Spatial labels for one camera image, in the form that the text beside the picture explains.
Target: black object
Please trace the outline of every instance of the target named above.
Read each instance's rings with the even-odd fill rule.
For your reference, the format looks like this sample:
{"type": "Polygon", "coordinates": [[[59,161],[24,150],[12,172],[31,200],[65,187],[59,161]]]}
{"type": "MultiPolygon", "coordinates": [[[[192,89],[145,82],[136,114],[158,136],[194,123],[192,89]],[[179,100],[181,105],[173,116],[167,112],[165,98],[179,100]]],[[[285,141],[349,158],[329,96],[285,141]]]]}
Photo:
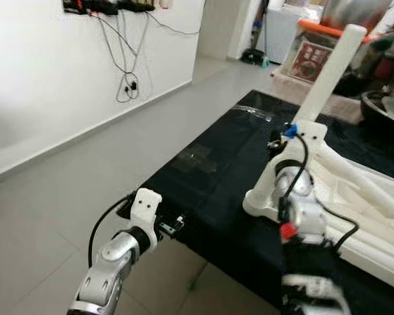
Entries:
{"type": "Polygon", "coordinates": [[[296,161],[295,159],[285,159],[284,161],[277,163],[276,167],[274,168],[274,172],[276,173],[277,176],[280,173],[280,171],[283,170],[285,167],[291,167],[291,166],[301,167],[302,163],[296,161]]]}
{"type": "Polygon", "coordinates": [[[117,5],[109,0],[63,0],[64,12],[89,14],[101,12],[106,15],[118,15],[117,5]]]}
{"type": "Polygon", "coordinates": [[[321,245],[289,242],[283,245],[282,254],[285,273],[321,276],[338,282],[334,266],[338,256],[331,242],[321,245]]]}
{"type": "Polygon", "coordinates": [[[290,301],[285,309],[280,310],[281,315],[305,315],[302,308],[296,301],[290,301]]]}
{"type": "Polygon", "coordinates": [[[344,97],[358,97],[364,92],[372,79],[361,77],[358,73],[347,71],[341,77],[333,93],[344,97]]]}
{"type": "MultiPolygon", "coordinates": [[[[239,104],[272,112],[273,119],[269,123],[247,112],[227,112],[188,146],[206,148],[215,172],[195,168],[185,173],[175,167],[177,156],[145,185],[163,196],[161,211],[186,214],[185,227],[176,237],[180,242],[280,308],[279,226],[247,215],[242,200],[271,158],[266,145],[271,131],[292,121],[299,107],[257,91],[239,104]]],[[[394,137],[368,124],[351,125],[324,115],[318,121],[328,126],[326,142],[335,151],[394,178],[394,137]]],[[[353,315],[394,315],[393,287],[341,259],[335,271],[353,315]]]]}
{"type": "Polygon", "coordinates": [[[82,310],[69,310],[67,315],[94,315],[93,313],[84,312],[82,310]]]}
{"type": "Polygon", "coordinates": [[[137,191],[135,190],[131,194],[129,194],[129,199],[122,204],[121,207],[118,208],[116,214],[117,216],[130,220],[130,214],[131,214],[131,206],[133,205],[134,199],[136,198],[137,191]]]}
{"type": "Polygon", "coordinates": [[[133,236],[137,243],[139,243],[140,255],[142,255],[145,251],[147,251],[150,247],[150,239],[147,236],[146,232],[143,231],[138,226],[133,226],[130,230],[126,231],[128,234],[133,236]]]}
{"type": "Polygon", "coordinates": [[[137,3],[132,0],[120,0],[117,2],[117,7],[119,10],[128,10],[132,12],[146,12],[155,9],[153,5],[149,5],[148,3],[137,3]]]}
{"type": "Polygon", "coordinates": [[[361,110],[362,115],[371,125],[371,127],[379,128],[382,133],[388,135],[394,134],[394,119],[391,119],[382,104],[382,98],[388,96],[381,91],[369,91],[362,94],[361,110]]]}
{"type": "Polygon", "coordinates": [[[115,204],[113,204],[111,207],[108,208],[108,210],[106,210],[98,219],[98,221],[95,223],[95,225],[93,226],[92,232],[91,232],[91,236],[89,237],[89,244],[87,247],[87,264],[89,266],[89,268],[92,267],[92,249],[93,249],[93,241],[95,239],[95,234],[97,233],[98,227],[100,226],[101,222],[106,218],[106,216],[108,214],[110,214],[110,212],[112,210],[114,210],[116,207],[118,207],[119,205],[123,204],[123,203],[127,203],[129,200],[131,199],[131,196],[126,196],[120,200],[118,200],[115,204]]]}
{"type": "Polygon", "coordinates": [[[257,64],[258,66],[263,64],[263,59],[264,52],[254,48],[246,49],[241,56],[242,62],[245,62],[246,64],[257,64]]]}
{"type": "Polygon", "coordinates": [[[352,227],[352,229],[351,229],[350,231],[346,232],[346,233],[340,238],[340,240],[338,240],[338,242],[334,245],[334,251],[335,251],[335,252],[338,252],[338,250],[339,250],[340,247],[343,245],[343,243],[346,242],[347,239],[350,238],[354,233],[356,233],[357,231],[359,231],[359,224],[358,224],[358,222],[356,222],[356,221],[354,221],[354,220],[352,220],[352,219],[349,219],[349,218],[347,218],[347,217],[344,217],[343,215],[339,215],[338,213],[335,213],[334,211],[330,210],[330,209],[327,208],[325,205],[323,205],[319,200],[317,200],[317,202],[318,202],[319,204],[321,204],[322,208],[324,208],[324,210],[327,211],[329,214],[331,214],[331,215],[333,215],[333,216],[335,216],[335,217],[337,217],[337,218],[339,218],[339,219],[341,219],[341,220],[350,222],[350,223],[353,224],[353,226],[354,226],[354,227],[352,227]]]}

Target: black cloth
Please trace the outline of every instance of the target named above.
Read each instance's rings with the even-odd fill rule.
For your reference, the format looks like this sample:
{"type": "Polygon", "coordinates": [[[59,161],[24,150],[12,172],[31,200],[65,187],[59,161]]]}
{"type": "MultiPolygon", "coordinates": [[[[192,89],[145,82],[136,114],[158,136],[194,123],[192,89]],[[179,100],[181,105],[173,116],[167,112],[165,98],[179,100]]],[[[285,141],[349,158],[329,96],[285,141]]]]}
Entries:
{"type": "MultiPolygon", "coordinates": [[[[273,129],[290,122],[298,107],[256,91],[239,104],[273,115],[271,122],[230,110],[145,186],[163,196],[162,211],[184,213],[177,239],[228,275],[280,307],[281,245],[278,225],[242,209],[269,161],[273,129]]],[[[342,156],[394,178],[394,141],[367,124],[350,125],[321,115],[327,143],[342,156]]],[[[339,259],[336,274],[354,315],[394,314],[394,288],[339,259]]]]}

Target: floor tile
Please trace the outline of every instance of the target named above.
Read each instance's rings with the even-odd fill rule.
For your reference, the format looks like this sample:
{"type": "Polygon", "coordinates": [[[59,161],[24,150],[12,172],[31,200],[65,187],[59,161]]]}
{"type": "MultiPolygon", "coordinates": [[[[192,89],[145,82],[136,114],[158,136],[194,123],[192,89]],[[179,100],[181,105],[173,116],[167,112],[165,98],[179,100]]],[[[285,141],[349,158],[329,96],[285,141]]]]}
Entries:
{"type": "Polygon", "coordinates": [[[188,293],[187,282],[203,264],[184,245],[164,240],[133,267],[124,289],[153,315],[174,315],[188,293]]]}
{"type": "MultiPolygon", "coordinates": [[[[75,253],[21,301],[10,315],[65,314],[86,271],[86,257],[75,253]]],[[[116,312],[116,315],[122,314],[150,315],[126,292],[122,293],[116,312]]]]}
{"type": "Polygon", "coordinates": [[[192,74],[193,83],[201,82],[227,68],[231,67],[231,61],[219,60],[197,55],[194,65],[194,73],[192,74]]]}
{"type": "Polygon", "coordinates": [[[208,264],[178,315],[278,315],[280,312],[208,264]]]}
{"type": "Polygon", "coordinates": [[[0,227],[0,314],[8,312],[76,249],[45,222],[9,216],[0,227]]]}

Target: white wall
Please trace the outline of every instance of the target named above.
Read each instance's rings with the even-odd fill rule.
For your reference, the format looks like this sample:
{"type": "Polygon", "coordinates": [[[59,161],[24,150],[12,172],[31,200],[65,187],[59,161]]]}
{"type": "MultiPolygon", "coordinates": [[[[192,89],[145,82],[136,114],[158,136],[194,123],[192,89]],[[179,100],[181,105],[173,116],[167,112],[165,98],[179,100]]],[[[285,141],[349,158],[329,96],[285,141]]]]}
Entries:
{"type": "Polygon", "coordinates": [[[208,0],[204,9],[198,53],[226,59],[241,0],[208,0]]]}
{"type": "Polygon", "coordinates": [[[394,7],[385,14],[382,21],[376,26],[374,33],[384,31],[387,25],[394,24],[394,7]]]}
{"type": "MultiPolygon", "coordinates": [[[[203,0],[174,0],[172,9],[154,14],[194,32],[202,6],[203,0]]],[[[114,25],[114,17],[107,19],[114,25]]],[[[128,12],[127,22],[137,47],[145,17],[128,12]]],[[[121,62],[117,37],[110,41],[121,62]]],[[[0,173],[188,83],[197,42],[197,35],[150,21],[137,67],[141,96],[119,104],[114,96],[121,74],[96,19],[64,14],[61,0],[0,1],[0,173]]]]}
{"type": "Polygon", "coordinates": [[[229,45],[228,57],[239,59],[251,45],[252,26],[261,0],[241,1],[234,33],[229,45]]]}

